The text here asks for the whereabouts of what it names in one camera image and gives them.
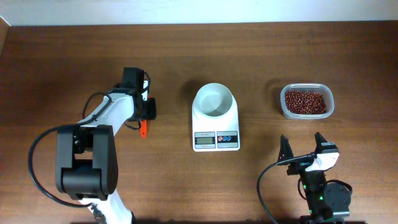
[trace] clear plastic box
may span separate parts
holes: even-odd
[[[286,107],[285,93],[287,91],[311,91],[314,93],[319,93],[323,96],[326,104],[326,113],[324,114],[296,114],[290,112]],[[282,111],[287,119],[322,119],[329,117],[335,110],[335,101],[333,99],[333,94],[330,89],[322,84],[317,83],[295,83],[285,86],[285,88],[280,93],[280,103],[282,105]]]

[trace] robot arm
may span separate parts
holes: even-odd
[[[144,73],[139,68],[125,68],[123,82],[108,91],[97,109],[79,122],[84,125],[58,130],[57,189],[82,204],[91,204],[88,208],[100,224],[134,221],[116,190],[118,162],[114,135],[126,120],[156,117],[155,99],[147,97],[150,80],[144,81]],[[90,151],[92,159],[75,157]]]
[[[336,164],[338,148],[320,133],[315,134],[315,140],[315,152],[303,159],[284,163],[294,156],[288,139],[282,135],[278,162],[282,166],[289,165],[287,175],[300,175],[298,182],[303,183],[305,200],[311,215],[300,217],[300,223],[344,223],[344,218],[349,216],[348,206],[353,189],[340,180],[326,181],[324,171]]]

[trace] red beans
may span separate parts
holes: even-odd
[[[308,91],[287,91],[285,93],[287,109],[296,114],[324,114],[326,104],[323,96]]]

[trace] kitchen scale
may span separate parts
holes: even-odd
[[[193,100],[192,144],[196,152],[240,149],[238,106],[224,85],[207,84]]]

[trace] wooden table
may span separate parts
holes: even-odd
[[[127,128],[115,138],[118,191],[138,219],[269,220],[258,175],[277,160],[281,134],[299,156],[314,150],[317,131],[341,153],[327,179],[353,186],[348,220],[398,219],[398,22],[303,22],[11,27],[0,59],[0,223],[93,220],[35,188],[27,152],[41,132],[77,122],[87,98],[120,82],[128,66],[149,72],[158,111],[146,139]],[[192,150],[192,101],[209,82],[226,85],[238,102],[238,152]],[[281,89],[303,82],[330,87],[331,117],[283,117]],[[40,142],[34,167],[67,200],[55,188],[55,137]],[[264,200],[278,218],[308,215],[299,177],[286,168],[264,176]]]

